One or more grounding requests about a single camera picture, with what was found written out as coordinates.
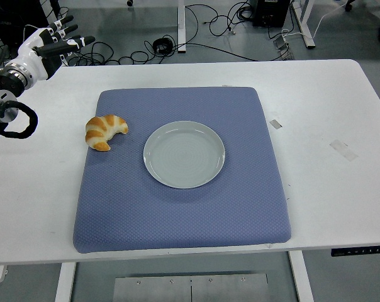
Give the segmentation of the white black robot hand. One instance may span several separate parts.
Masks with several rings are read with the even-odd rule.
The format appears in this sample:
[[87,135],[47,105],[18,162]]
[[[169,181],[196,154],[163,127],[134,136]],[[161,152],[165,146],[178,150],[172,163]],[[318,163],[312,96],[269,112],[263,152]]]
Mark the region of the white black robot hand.
[[5,69],[22,74],[25,86],[51,78],[68,56],[95,42],[93,36],[68,37],[78,29],[77,25],[67,24],[73,19],[66,16],[37,29],[21,44],[17,57],[9,61]]

